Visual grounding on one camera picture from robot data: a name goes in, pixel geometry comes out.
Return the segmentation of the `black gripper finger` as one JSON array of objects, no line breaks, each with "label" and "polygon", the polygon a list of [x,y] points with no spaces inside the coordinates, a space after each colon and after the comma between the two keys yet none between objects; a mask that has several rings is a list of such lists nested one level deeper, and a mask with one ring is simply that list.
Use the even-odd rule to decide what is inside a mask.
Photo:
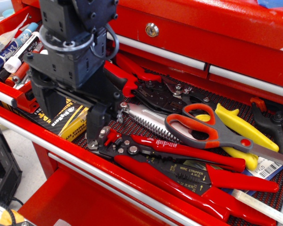
[{"label": "black gripper finger", "polygon": [[111,114],[108,111],[108,105],[97,103],[92,106],[86,116],[86,139],[88,143],[96,140],[100,131],[111,121]]},{"label": "black gripper finger", "polygon": [[54,119],[66,105],[66,98],[56,92],[57,84],[52,81],[31,80],[33,94],[41,110]]}]

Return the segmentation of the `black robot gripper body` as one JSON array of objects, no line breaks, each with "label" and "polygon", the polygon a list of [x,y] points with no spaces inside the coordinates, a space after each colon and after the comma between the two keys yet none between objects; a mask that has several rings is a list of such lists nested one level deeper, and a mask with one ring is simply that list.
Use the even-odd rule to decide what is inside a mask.
[{"label": "black robot gripper body", "polygon": [[104,73],[105,63],[119,49],[111,27],[87,34],[82,41],[59,40],[44,26],[40,34],[48,53],[25,56],[31,68],[31,80],[52,81],[57,84],[57,93],[83,105],[118,106],[123,101],[122,93]]}]

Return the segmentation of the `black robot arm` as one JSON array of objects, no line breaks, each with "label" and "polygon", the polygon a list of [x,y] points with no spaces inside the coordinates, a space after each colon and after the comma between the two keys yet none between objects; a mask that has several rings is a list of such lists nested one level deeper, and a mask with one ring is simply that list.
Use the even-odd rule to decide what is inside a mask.
[{"label": "black robot arm", "polygon": [[110,20],[117,18],[116,0],[42,0],[40,39],[47,54],[27,54],[33,94],[43,112],[54,118],[66,98],[88,108],[88,142],[95,141],[120,116],[121,92],[104,66]]}]

